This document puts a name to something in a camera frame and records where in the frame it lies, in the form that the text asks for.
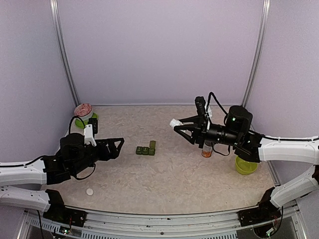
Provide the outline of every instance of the small bottle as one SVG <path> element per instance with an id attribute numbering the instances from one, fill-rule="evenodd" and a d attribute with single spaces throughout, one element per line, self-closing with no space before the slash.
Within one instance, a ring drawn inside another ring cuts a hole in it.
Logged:
<path id="1" fill-rule="evenodd" d="M 203 149 L 201 151 L 201 155 L 203 155 L 203 157 L 205 158 L 209 158 L 211 156 L 211 153 L 213 151 L 213 142 L 211 141 L 205 141 L 204 142 L 204 146 Z"/>

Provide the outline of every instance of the yellow bowl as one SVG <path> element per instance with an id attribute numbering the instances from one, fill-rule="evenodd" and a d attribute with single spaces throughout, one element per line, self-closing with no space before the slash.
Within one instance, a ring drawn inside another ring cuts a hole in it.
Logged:
<path id="1" fill-rule="evenodd" d="M 247 162 L 240 157 L 235 159 L 236 170 L 242 175 L 249 175 L 256 171 L 258 163 Z"/>

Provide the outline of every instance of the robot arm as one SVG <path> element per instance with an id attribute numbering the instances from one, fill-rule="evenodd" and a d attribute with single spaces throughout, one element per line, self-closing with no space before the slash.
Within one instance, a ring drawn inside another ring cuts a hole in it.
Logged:
<path id="1" fill-rule="evenodd" d="M 224 119 L 225 125 L 213 124 L 207 115 L 208 107 L 204 107 L 209 102 L 206 104 L 203 97 L 196 97 L 195 105 L 197 116 L 173 120 L 171 126 L 187 141 L 198 144 L 199 148 L 207 140 L 212 146 L 217 143 L 232 146 L 236 155 L 249 162 L 281 160 L 312 164 L 297 178 L 267 190 L 257 208 L 240 211 L 242 226 L 280 217 L 278 208 L 319 189 L 319 136 L 280 138 L 256 133 L 250 130 L 252 114 L 242 106 L 230 107 Z"/>
<path id="2" fill-rule="evenodd" d="M 86 213 L 69 209 L 58 191 L 32 191 L 11 185 L 51 185 L 77 178 L 77 174 L 95 162 L 108 161 L 119 156 L 123 138 L 94 139 L 97 122 L 85 126 L 84 135 L 70 133 L 60 139 L 60 149 L 53 156 L 41 156 L 31 162 L 0 163 L 0 204 L 35 209 L 44 212 L 45 218 L 82 227 Z"/>

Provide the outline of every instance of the green bowl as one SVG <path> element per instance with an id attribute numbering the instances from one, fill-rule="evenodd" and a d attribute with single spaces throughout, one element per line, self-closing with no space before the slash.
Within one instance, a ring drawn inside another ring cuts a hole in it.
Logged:
<path id="1" fill-rule="evenodd" d="M 98 119 L 99 116 L 98 116 L 96 113 L 93 113 L 92 118 Z M 89 120 L 85 120 L 85 121 L 84 121 L 84 124 L 87 125 L 88 122 L 89 122 Z M 75 120 L 75 126 L 77 126 L 78 128 L 84 128 L 83 123 L 82 123 L 81 120 L 79 120 L 79 119 L 76 119 L 76 120 Z"/>
<path id="2" fill-rule="evenodd" d="M 247 162 L 240 157 L 235 159 L 236 170 L 242 175 L 249 175 L 256 171 L 258 163 Z"/>

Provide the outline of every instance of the black bracket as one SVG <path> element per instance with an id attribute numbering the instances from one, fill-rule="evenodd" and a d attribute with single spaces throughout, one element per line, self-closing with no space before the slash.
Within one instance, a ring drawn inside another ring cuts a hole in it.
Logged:
<path id="1" fill-rule="evenodd" d="M 262 200 L 258 203 L 258 207 L 241 210 L 238 212 L 238 217 L 240 225 L 242 227 L 263 223 L 279 218 L 281 216 L 280 211 L 276 208 L 271 202 L 271 193 L 274 190 L 273 188 L 268 189 Z"/>
<path id="2" fill-rule="evenodd" d="M 50 208 L 43 213 L 44 218 L 70 226 L 84 226 L 87 215 L 85 211 L 66 208 L 58 191 L 47 189 L 45 192 L 50 198 Z"/>

